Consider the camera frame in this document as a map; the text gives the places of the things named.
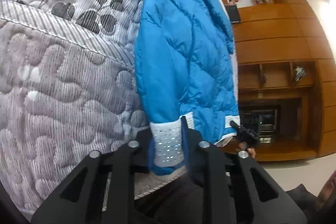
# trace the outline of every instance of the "wooden shelf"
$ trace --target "wooden shelf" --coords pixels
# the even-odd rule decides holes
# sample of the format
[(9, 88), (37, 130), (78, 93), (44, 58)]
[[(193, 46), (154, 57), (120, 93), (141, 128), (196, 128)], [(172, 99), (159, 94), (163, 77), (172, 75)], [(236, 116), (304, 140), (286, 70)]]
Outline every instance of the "wooden shelf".
[(266, 82), (264, 88), (287, 87), (290, 85), (290, 64), (271, 63), (263, 65)]
[(301, 87), (301, 86), (312, 86), (315, 80), (315, 64), (314, 62), (291, 62), (291, 66), (293, 70), (297, 66), (304, 68), (305, 71), (305, 77), (303, 77), (298, 83), (294, 83), (294, 86)]
[[(238, 143), (231, 141), (221, 150), (236, 153)], [(317, 156), (317, 152), (295, 140), (276, 140), (274, 143), (261, 143), (256, 148), (257, 161), (301, 160)]]
[(260, 88), (259, 65), (239, 66), (239, 89), (257, 89)]
[[(305, 76), (294, 81), (295, 68), (303, 67)], [(315, 81), (315, 63), (311, 61), (278, 61), (269, 63), (240, 64), (239, 90), (272, 90), (311, 87)]]

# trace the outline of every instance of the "dark clothing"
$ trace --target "dark clothing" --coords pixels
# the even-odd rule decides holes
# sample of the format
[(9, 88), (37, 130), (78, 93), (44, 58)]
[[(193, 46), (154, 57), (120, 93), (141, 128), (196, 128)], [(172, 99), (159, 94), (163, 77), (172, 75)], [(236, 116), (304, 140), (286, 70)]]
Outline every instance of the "dark clothing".
[[(316, 196), (300, 184), (287, 192), (307, 219), (316, 213)], [(135, 208), (161, 224), (202, 224), (203, 188), (184, 175), (154, 193), (135, 201)]]

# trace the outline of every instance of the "quilted bedspread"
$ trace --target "quilted bedspread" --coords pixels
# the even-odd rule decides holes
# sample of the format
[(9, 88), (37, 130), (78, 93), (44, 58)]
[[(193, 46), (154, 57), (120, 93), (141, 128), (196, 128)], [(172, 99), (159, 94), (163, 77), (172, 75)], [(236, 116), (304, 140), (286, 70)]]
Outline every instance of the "quilted bedspread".
[(155, 139), (156, 174), (183, 162), (181, 115), (192, 115), (211, 143), (236, 134), (233, 53), (231, 23), (218, 0), (144, 0), (135, 68)]
[(0, 0), (0, 180), (21, 211), (91, 150), (148, 126), (134, 77), (142, 2)]

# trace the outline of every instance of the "shelf compartment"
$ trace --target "shelf compartment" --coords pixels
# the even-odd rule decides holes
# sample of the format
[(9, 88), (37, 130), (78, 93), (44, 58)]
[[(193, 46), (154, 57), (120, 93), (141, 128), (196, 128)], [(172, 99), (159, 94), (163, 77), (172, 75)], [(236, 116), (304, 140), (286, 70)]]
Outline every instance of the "shelf compartment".
[(260, 88), (259, 64), (241, 65), (238, 67), (239, 89), (258, 89)]
[(265, 83), (263, 88), (289, 87), (291, 67), (289, 62), (263, 64)]
[[(305, 76), (301, 78), (300, 81), (295, 82), (294, 75), (295, 75), (295, 68), (299, 66), (304, 68)], [(291, 68), (293, 70), (292, 74), (292, 80), (291, 84), (294, 87), (301, 87), (301, 86), (312, 86), (315, 81), (315, 64), (314, 62), (305, 62), (305, 61), (299, 61), (299, 62), (291, 62)]]

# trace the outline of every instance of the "blue puffer jacket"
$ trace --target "blue puffer jacket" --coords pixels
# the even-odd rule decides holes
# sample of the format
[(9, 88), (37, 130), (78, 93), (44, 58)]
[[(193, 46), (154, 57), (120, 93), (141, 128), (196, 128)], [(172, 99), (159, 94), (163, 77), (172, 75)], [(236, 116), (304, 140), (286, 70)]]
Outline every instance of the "blue puffer jacket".
[(218, 0), (144, 0), (135, 68), (150, 122), (192, 112), (205, 140), (234, 133), (225, 127), (226, 117), (238, 115), (233, 52), (231, 24)]

